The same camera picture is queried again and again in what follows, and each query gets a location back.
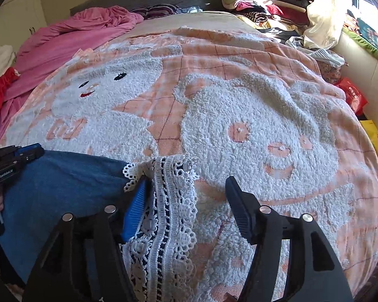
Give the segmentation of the blue denim pants lace hem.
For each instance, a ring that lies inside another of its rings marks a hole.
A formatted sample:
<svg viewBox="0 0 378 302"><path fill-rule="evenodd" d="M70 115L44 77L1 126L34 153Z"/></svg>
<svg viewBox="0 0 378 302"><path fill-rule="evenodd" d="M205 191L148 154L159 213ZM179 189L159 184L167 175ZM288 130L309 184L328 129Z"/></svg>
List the blue denim pants lace hem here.
<svg viewBox="0 0 378 302"><path fill-rule="evenodd" d="M197 242L195 159L175 155L141 164L46 151L5 192L0 245L25 284L36 259L66 213L86 217L132 191L141 176L151 191L135 235L121 245L136 301L188 301Z"/></svg>

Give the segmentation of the pile of folded clothes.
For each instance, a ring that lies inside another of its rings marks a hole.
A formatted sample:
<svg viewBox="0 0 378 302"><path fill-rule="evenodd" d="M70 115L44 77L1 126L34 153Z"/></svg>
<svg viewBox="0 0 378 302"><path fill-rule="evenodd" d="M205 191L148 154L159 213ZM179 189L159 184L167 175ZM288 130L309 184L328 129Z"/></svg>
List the pile of folded clothes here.
<svg viewBox="0 0 378 302"><path fill-rule="evenodd" d="M223 8L253 29L284 44L310 25L307 7L314 0L221 0Z"/></svg>

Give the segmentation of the cream wardrobe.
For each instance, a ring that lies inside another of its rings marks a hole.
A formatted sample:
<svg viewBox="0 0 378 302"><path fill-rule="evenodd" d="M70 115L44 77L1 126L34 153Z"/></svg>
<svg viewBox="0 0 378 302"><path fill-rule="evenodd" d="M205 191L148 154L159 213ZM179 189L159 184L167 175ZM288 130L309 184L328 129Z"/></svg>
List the cream wardrobe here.
<svg viewBox="0 0 378 302"><path fill-rule="evenodd" d="M14 51L38 29L46 27L41 0L4 0L0 6L0 46Z"/></svg>

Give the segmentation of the striped purple garment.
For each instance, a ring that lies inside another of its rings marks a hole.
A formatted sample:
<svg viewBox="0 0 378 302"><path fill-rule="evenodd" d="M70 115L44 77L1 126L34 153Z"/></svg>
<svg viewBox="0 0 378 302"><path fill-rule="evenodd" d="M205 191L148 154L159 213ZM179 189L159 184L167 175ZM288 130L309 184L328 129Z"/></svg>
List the striped purple garment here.
<svg viewBox="0 0 378 302"><path fill-rule="evenodd" d="M154 6L141 7L131 10L132 13L140 14L144 20L164 18L179 11L179 6L174 4L157 4Z"/></svg>

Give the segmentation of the pink white bear blanket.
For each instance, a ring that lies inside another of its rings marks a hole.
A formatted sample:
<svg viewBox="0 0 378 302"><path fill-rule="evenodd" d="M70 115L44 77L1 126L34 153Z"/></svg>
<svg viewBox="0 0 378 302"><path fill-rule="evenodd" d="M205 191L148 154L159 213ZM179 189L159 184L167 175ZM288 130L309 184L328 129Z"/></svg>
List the pink white bear blanket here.
<svg viewBox="0 0 378 302"><path fill-rule="evenodd" d="M352 294L378 262L378 158L314 60L256 33L181 27L76 53L29 96L0 146L119 160L155 184L124 248L140 301L238 294L254 248L227 177L280 214L311 214Z"/></svg>

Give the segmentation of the pink bed sheet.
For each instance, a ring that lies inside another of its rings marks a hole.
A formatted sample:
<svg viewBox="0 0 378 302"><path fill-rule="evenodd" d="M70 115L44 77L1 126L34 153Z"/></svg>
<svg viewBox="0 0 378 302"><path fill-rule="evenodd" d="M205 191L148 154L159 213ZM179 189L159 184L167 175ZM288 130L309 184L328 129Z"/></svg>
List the pink bed sheet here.
<svg viewBox="0 0 378 302"><path fill-rule="evenodd" d="M79 50L95 49L144 21L121 6L89 8L42 27L20 47L14 67L20 77L5 93L0 111L0 139L31 92Z"/></svg>

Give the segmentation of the cream curtain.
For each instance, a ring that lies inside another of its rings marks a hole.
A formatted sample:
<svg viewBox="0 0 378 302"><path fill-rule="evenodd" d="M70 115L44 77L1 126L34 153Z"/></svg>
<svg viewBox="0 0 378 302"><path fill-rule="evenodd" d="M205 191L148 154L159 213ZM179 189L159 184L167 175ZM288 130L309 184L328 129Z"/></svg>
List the cream curtain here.
<svg viewBox="0 0 378 302"><path fill-rule="evenodd" d="M304 47L330 49L336 46L346 9L346 0L314 0L306 9L310 27L304 31Z"/></svg>

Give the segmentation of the red plastic bag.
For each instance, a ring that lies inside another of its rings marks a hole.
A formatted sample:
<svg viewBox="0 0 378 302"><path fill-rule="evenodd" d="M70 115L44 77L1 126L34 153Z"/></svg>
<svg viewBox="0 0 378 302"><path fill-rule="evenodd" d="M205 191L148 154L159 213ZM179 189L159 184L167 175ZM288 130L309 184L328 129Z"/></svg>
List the red plastic bag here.
<svg viewBox="0 0 378 302"><path fill-rule="evenodd" d="M363 108L367 104L367 99L362 91L349 78L341 79L335 86L345 93L346 102L354 114L361 116Z"/></svg>

